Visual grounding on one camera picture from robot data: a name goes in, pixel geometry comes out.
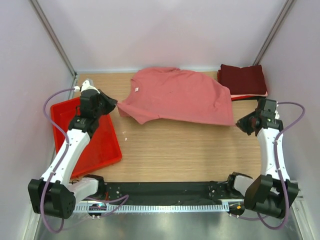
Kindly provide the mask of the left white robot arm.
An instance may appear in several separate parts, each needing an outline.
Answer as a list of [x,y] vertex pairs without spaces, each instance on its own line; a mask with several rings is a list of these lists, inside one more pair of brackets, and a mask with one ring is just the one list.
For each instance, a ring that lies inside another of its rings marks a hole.
[[101,200],[106,194],[104,179],[86,175],[70,185],[72,172],[86,146],[99,128],[100,117],[111,113],[117,101],[95,87],[81,87],[80,104],[63,132],[64,142],[54,161],[40,179],[31,179],[27,189],[33,211],[42,217],[68,219],[78,202],[92,197]]

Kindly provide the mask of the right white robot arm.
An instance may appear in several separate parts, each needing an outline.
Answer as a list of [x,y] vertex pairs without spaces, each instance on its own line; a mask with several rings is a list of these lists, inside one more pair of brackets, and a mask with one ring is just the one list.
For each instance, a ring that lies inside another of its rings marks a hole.
[[228,177],[225,192],[231,198],[242,194],[246,210],[283,219],[298,196],[299,187],[286,170],[282,143],[285,127],[278,106],[275,100],[260,99],[253,112],[237,121],[236,126],[242,132],[257,137],[261,170],[256,179],[233,172]]

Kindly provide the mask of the pink t shirt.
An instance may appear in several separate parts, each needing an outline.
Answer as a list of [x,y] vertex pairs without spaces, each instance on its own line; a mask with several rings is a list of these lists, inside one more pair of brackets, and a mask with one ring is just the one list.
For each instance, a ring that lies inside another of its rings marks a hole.
[[233,126],[230,90],[212,77],[176,67],[148,67],[130,80],[130,94],[117,104],[122,117],[139,124],[169,119]]

